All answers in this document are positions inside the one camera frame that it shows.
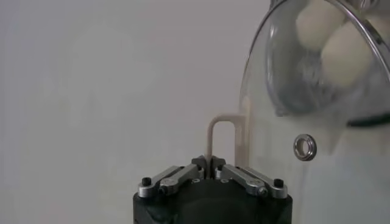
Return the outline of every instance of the white sphere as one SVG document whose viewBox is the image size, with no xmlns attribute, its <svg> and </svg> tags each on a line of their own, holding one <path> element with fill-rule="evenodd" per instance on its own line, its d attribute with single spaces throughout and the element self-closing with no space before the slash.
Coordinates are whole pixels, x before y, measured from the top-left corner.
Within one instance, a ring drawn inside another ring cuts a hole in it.
<svg viewBox="0 0 390 224">
<path fill-rule="evenodd" d="M 296 20 L 300 44 L 311 51 L 320 51 L 332 33 L 343 24 L 344 14 L 325 0 L 311 0 Z"/>
</svg>

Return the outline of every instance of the clear plastic lid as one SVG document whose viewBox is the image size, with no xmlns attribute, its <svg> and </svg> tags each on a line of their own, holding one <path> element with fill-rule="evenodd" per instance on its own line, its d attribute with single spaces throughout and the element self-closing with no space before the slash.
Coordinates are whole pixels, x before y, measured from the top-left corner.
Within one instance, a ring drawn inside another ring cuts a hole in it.
<svg viewBox="0 0 390 224">
<path fill-rule="evenodd" d="M 390 112 L 389 12 L 387 0 L 279 1 L 255 36 L 240 97 L 249 165 L 286 181 L 295 224 L 390 220 L 390 131 L 376 127 Z"/>
</svg>

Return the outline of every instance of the black screw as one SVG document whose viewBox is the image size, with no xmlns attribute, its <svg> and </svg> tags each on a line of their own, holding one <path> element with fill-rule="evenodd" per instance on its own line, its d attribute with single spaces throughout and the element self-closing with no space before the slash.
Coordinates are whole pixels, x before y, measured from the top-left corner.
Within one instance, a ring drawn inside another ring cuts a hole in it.
<svg viewBox="0 0 390 224">
<path fill-rule="evenodd" d="M 150 177 L 142 178 L 142 186 L 148 187 L 150 185 L 152 185 L 152 179 Z"/>
<path fill-rule="evenodd" d="M 285 186 L 285 182 L 281 179 L 274 179 L 274 186 L 277 188 L 283 188 Z"/>
</svg>

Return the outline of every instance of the white wall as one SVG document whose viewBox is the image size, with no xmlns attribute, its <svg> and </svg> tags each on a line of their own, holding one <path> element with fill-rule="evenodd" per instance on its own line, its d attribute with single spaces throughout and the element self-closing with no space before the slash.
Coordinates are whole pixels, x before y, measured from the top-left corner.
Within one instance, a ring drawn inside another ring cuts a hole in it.
<svg viewBox="0 0 390 224">
<path fill-rule="evenodd" d="M 236 111 L 268 5 L 0 1 L 0 223 L 131 223 L 140 178 L 188 164 Z"/>
</svg>

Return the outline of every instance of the metal grommet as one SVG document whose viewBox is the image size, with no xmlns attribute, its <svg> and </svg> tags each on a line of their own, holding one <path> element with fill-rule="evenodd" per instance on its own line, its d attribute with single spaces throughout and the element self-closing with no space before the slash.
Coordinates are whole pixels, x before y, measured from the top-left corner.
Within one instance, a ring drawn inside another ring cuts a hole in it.
<svg viewBox="0 0 390 224">
<path fill-rule="evenodd" d="M 317 144 L 314 138 L 306 134 L 299 135 L 294 142 L 294 154 L 301 161 L 313 160 L 317 155 Z"/>
</svg>

